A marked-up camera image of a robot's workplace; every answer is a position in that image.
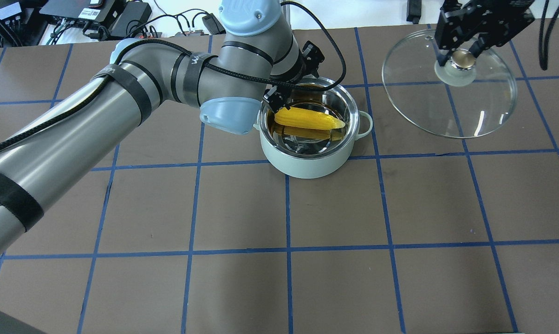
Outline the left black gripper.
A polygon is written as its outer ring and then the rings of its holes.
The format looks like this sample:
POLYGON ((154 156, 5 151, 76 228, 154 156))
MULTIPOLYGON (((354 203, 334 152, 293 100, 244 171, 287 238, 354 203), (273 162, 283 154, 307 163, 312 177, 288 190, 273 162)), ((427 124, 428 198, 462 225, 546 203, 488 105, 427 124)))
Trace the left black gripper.
MULTIPOLYGON (((304 76, 314 75, 318 77, 319 58, 316 56, 298 56, 294 66, 288 72, 280 75, 271 75, 271 80, 280 83, 296 84, 301 81, 304 76)), ((273 113, 277 113, 281 108, 286 107, 288 100, 292 95, 291 88, 273 85, 265 91, 262 104, 267 104, 273 113)))

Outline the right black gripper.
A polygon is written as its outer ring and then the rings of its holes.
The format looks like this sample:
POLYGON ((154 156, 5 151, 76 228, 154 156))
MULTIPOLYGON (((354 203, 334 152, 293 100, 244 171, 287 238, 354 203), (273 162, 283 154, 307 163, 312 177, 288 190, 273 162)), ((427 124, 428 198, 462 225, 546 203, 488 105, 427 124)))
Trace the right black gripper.
POLYGON ((473 41, 469 53, 479 57, 492 46, 502 46, 534 21, 532 0, 445 0, 435 30, 439 66, 451 59, 464 42, 473 41))

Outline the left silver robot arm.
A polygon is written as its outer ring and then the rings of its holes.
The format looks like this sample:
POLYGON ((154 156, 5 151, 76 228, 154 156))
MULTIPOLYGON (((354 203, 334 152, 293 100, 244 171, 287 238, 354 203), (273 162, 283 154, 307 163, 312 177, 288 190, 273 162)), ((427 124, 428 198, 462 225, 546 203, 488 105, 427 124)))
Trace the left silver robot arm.
POLYGON ((246 135, 267 85, 301 89, 323 62, 300 48, 278 0, 223 0, 219 55, 161 39, 125 39, 89 83, 0 142, 0 256, 163 102, 246 135))

